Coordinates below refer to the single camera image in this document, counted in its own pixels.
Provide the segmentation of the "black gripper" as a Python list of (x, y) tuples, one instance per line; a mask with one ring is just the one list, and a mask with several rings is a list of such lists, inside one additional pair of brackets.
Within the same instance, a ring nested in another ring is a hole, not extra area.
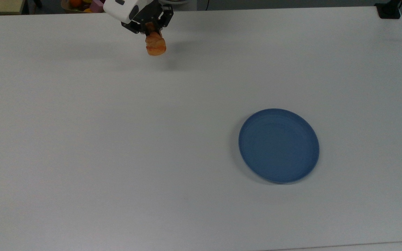
[(172, 7), (163, 7), (158, 0), (137, 0), (132, 4), (130, 22), (121, 22), (122, 27), (135, 34), (150, 35), (147, 22), (156, 21), (161, 30), (173, 17)]

